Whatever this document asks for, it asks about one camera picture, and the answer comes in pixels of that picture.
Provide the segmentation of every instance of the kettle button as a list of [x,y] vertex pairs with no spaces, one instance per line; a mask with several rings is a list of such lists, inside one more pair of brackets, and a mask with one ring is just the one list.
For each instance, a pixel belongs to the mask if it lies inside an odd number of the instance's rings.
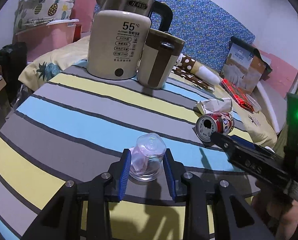
[[117,77],[121,77],[123,75],[123,69],[122,68],[117,68],[116,71],[114,72],[114,74]]

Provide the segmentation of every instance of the red can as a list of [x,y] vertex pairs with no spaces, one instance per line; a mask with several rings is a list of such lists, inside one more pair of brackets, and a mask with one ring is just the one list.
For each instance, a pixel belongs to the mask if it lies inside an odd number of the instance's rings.
[[204,142],[210,142],[210,136],[214,132],[227,135],[233,130],[234,120],[229,113],[205,114],[196,122],[196,133],[199,139]]

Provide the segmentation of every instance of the plastic cup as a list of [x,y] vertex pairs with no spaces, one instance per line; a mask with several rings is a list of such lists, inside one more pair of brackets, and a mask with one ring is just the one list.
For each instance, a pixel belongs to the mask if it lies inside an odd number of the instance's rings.
[[166,145],[156,133],[148,133],[137,139],[131,153],[130,175],[140,181],[158,177]]

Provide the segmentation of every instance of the brand logo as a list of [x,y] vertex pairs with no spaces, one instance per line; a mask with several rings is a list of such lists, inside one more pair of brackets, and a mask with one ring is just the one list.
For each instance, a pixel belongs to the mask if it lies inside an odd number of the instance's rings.
[[128,1],[128,5],[132,6],[132,7],[142,9],[142,10],[148,9],[148,5],[146,3],[135,1],[135,0]]

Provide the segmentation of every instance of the human hand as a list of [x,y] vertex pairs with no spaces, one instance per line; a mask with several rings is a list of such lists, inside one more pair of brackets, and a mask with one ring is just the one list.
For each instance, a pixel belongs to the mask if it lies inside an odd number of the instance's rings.
[[273,195],[273,190],[258,180],[256,186],[261,192],[252,199],[251,206],[265,224],[271,217],[279,221],[277,240],[290,239],[298,226],[298,202],[293,200],[292,203],[286,203],[277,199]]

